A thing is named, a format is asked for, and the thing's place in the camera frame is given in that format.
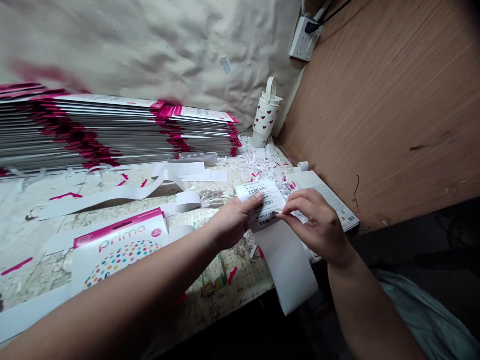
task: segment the beige paper backdrop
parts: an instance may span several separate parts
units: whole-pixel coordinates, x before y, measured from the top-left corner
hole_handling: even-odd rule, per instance
[[[269,76],[285,103],[299,79],[302,65],[288,54],[300,7],[300,0],[0,0],[0,82],[229,111],[243,131]]]

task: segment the electrical outlet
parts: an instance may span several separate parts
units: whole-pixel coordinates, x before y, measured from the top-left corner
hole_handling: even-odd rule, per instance
[[[317,31],[309,34],[305,31],[308,23],[317,24],[315,21],[304,16],[302,16],[298,21],[289,54],[290,58],[292,59],[309,62],[312,58],[315,46],[317,46],[317,43],[319,42],[320,34],[322,33],[324,27],[320,26]]]

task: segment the wooden panel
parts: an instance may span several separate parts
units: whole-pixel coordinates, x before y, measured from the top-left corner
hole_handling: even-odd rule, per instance
[[[325,25],[277,142],[362,232],[480,196],[473,20],[460,1],[354,0]]]

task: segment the hand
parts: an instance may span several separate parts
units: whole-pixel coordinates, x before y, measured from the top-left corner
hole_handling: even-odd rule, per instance
[[[247,223],[249,215],[263,199],[264,195],[261,192],[257,192],[244,202],[234,197],[205,225],[214,234],[220,250],[230,249],[240,241],[249,230]]]
[[[302,222],[291,214],[300,211],[309,222]],[[294,192],[288,198],[279,219],[290,225],[310,249],[329,264],[344,265],[352,258],[353,248],[345,236],[337,212],[315,189]]]

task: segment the worn table surface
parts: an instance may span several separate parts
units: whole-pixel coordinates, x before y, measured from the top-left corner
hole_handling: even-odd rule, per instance
[[[277,151],[281,164],[290,164]],[[285,174],[291,171],[282,165]],[[99,188],[95,176],[78,173],[75,177],[52,175],[26,187],[22,191],[22,179],[0,181],[0,202],[2,219],[0,230],[0,271],[33,257],[24,267],[0,276],[0,294],[3,310],[33,299],[70,282],[72,277],[72,252],[66,250],[50,256],[43,256],[43,244],[51,236],[61,232],[114,219],[120,215],[159,207],[174,202],[176,196],[163,196],[134,201],[125,205],[72,214],[46,221],[38,221],[42,205],[49,199],[73,192],[81,195],[94,194],[116,186],[123,180],[122,172],[128,174],[129,186],[140,186],[151,178],[153,165],[129,166],[128,170],[103,175],[104,186]],[[201,194],[202,207],[167,219],[168,226],[193,225],[200,227],[219,208],[234,196],[234,186],[250,182],[251,170],[242,166],[237,158],[229,157],[219,162],[213,170],[228,172],[227,182],[186,182],[187,190]],[[186,301],[175,310],[172,321],[149,349],[147,358],[154,357],[179,342],[186,340],[215,321],[258,298],[274,288],[274,282],[266,261],[260,258],[258,249],[252,259],[250,253],[255,240],[248,232],[234,248],[223,251],[221,256],[227,277],[235,267],[238,271],[230,286],[223,287],[213,296],[202,296],[202,281],[199,278],[187,291]]]

